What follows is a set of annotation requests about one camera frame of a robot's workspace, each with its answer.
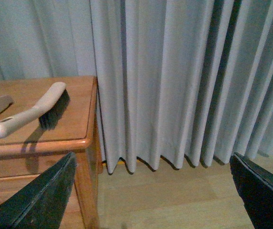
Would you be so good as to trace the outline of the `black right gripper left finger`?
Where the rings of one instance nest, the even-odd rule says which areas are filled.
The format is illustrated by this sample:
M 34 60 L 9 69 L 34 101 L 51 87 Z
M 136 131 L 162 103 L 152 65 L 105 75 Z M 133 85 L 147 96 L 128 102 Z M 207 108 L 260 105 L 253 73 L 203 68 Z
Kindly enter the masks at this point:
M 0 229 L 58 229 L 76 172 L 69 152 L 56 164 L 0 205 Z

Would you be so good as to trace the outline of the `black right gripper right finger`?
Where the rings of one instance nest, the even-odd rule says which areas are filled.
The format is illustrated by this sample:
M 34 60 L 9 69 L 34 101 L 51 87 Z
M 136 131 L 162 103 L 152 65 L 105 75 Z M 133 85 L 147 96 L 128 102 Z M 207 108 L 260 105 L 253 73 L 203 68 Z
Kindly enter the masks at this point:
M 256 229 L 273 229 L 273 174 L 234 153 L 231 173 L 244 208 Z

